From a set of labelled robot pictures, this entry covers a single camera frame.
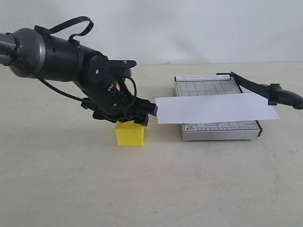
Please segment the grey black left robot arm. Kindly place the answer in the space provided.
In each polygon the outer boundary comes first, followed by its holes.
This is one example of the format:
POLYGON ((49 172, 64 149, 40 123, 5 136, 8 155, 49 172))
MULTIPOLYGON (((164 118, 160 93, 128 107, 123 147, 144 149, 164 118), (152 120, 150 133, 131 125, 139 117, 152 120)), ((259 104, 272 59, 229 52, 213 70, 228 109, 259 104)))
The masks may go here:
POLYGON ((139 98, 125 84, 136 61, 111 60, 76 40, 31 28, 3 33, 0 63, 21 78, 74 83, 85 95, 81 106, 91 110, 94 119, 145 126, 149 116, 157 114, 155 103, 139 98))

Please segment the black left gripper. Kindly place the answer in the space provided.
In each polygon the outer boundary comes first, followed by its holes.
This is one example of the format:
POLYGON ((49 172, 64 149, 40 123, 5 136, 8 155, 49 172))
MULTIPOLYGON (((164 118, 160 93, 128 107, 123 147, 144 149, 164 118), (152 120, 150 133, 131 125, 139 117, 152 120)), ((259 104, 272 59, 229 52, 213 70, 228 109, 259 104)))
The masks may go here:
POLYGON ((155 103, 136 97, 122 79, 111 75, 84 76, 81 78, 81 90, 87 96, 81 106, 92 110, 93 118, 98 120, 134 121, 147 126, 148 115, 157 115, 155 103))

